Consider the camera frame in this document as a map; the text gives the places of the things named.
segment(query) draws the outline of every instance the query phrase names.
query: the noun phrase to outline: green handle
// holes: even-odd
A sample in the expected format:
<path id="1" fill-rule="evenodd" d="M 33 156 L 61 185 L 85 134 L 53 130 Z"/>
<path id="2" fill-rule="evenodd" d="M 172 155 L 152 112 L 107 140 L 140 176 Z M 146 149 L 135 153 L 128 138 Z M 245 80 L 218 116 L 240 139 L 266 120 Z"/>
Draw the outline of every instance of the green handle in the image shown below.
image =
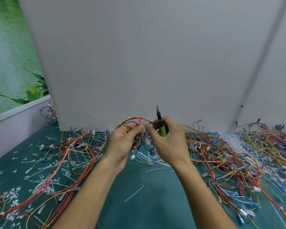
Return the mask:
<path id="1" fill-rule="evenodd" d="M 162 133 L 162 136 L 166 136 L 166 130 L 165 130 L 165 127 L 160 127 L 161 129 L 161 133 Z"/>

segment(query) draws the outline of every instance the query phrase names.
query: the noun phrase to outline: wire cutter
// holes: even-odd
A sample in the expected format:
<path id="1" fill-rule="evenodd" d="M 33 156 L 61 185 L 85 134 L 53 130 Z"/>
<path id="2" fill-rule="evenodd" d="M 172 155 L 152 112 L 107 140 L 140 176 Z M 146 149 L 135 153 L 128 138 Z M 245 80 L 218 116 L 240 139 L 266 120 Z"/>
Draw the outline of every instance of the wire cutter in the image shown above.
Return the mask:
<path id="1" fill-rule="evenodd" d="M 160 123 L 160 129 L 161 129 L 162 136 L 166 136 L 166 134 L 168 134 L 168 126 L 161 117 L 161 113 L 159 112 L 158 105 L 157 105 L 157 117 Z"/>

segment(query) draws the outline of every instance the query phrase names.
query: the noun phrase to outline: hand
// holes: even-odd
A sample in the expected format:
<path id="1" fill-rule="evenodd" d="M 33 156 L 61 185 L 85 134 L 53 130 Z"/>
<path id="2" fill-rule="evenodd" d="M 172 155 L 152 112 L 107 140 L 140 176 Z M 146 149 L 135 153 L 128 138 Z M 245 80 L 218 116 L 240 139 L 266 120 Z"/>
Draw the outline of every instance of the hand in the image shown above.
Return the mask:
<path id="1" fill-rule="evenodd" d="M 131 150 L 138 149 L 139 145 L 133 142 L 134 138 L 141 133 L 143 125 L 129 125 L 114 130 L 111 134 L 108 149 L 103 159 L 109 160 L 121 172 Z"/>
<path id="2" fill-rule="evenodd" d="M 145 125 L 145 129 L 153 139 L 157 152 L 160 157 L 169 163 L 173 168 L 178 165 L 184 165 L 191 162 L 185 140 L 185 132 L 183 128 L 173 121 L 170 117 L 163 117 L 168 126 L 169 132 L 165 137 L 161 137 L 159 120 L 152 122 L 153 126 Z"/>

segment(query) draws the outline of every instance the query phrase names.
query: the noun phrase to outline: green tabletop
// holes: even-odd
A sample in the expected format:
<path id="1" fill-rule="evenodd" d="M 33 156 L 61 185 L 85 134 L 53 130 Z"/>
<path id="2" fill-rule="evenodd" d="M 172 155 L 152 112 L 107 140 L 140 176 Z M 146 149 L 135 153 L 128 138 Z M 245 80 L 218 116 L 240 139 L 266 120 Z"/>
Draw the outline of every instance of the green tabletop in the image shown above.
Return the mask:
<path id="1" fill-rule="evenodd" d="M 9 193 L 6 198 L 4 211 L 29 198 L 38 182 L 44 180 L 52 171 L 58 157 L 39 162 L 32 171 L 25 174 L 25 172 L 35 164 L 35 162 L 30 161 L 33 159 L 38 161 L 39 159 L 39 157 L 34 157 L 32 154 L 44 155 L 46 153 L 46 150 L 39 150 L 37 145 L 46 145 L 60 141 L 61 132 L 57 126 L 58 124 L 55 122 L 43 127 L 0 158 L 0 193 Z M 65 138 L 68 133 L 69 132 L 65 132 L 62 138 Z M 141 147 L 140 151 L 146 153 L 144 147 Z M 84 158 L 79 157 L 77 159 L 77 157 L 73 155 L 72 160 L 83 162 Z M 54 191 L 63 188 L 61 185 L 70 185 L 73 182 L 73 180 L 63 175 L 66 170 L 70 170 L 70 167 L 67 167 L 67 163 L 63 166 L 63 172 L 60 169 L 53 177 L 54 184 L 50 185 Z M 204 172 L 203 164 L 198 164 L 196 167 L 200 173 Z M 158 168 L 164 169 L 153 170 L 146 173 L 146 171 L 150 169 Z M 196 228 L 184 190 L 175 172 L 171 171 L 173 171 L 173 169 L 169 166 L 154 163 L 151 167 L 138 164 L 128 159 L 125 169 L 117 176 L 108 193 L 99 217 L 99 228 Z M 144 186 L 144 188 L 125 202 L 125 200 L 142 186 Z M 266 190 L 273 199 L 277 200 L 269 188 Z M 286 197 L 281 195 L 277 189 L 275 191 L 284 200 L 284 203 L 280 203 L 280 205 L 286 212 Z M 255 211 L 256 217 L 253 218 L 253 221 L 256 226 L 260 229 L 285 228 L 282 220 L 285 224 L 286 222 L 282 214 L 278 210 L 274 210 L 264 194 L 258 193 L 258 195 L 262 208 Z M 22 207 L 8 217 L 1 217 L 0 229 L 26 228 L 27 216 L 23 216 L 25 210 L 30 208 L 36 209 L 46 199 L 48 199 L 46 194 L 42 194 L 31 204 Z M 45 222 L 52 208 L 54 210 L 56 208 L 54 199 L 49 200 L 41 214 L 36 214 L 36 216 L 42 222 Z M 226 206 L 225 209 L 237 219 L 235 213 L 229 211 Z M 248 221 L 245 226 L 241 226 L 237 220 L 233 219 L 233 222 L 238 228 L 256 228 L 251 221 Z M 38 228 L 38 225 L 42 226 L 42 223 L 34 217 L 31 217 L 28 221 L 28 228 Z"/>

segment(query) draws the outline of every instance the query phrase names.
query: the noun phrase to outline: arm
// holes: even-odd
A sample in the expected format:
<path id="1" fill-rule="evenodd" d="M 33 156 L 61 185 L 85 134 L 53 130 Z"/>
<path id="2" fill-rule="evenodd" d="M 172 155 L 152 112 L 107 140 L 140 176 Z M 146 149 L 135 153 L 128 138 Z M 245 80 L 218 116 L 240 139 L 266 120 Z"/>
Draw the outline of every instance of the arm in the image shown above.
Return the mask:
<path id="1" fill-rule="evenodd" d="M 124 169 L 130 151 L 139 147 L 138 144 L 133 144 L 133 139 L 142 131 L 143 126 L 131 127 L 133 129 L 129 132 L 127 128 L 113 131 L 105 156 L 96 165 L 53 229 L 95 227 L 113 181 Z"/>
<path id="2" fill-rule="evenodd" d="M 161 158 L 175 170 L 187 196 L 192 215 L 199 229 L 236 229 L 228 215 L 210 192 L 193 165 L 185 140 L 184 130 L 171 118 L 164 117 L 169 128 L 165 137 L 156 132 L 158 120 L 145 125 Z"/>

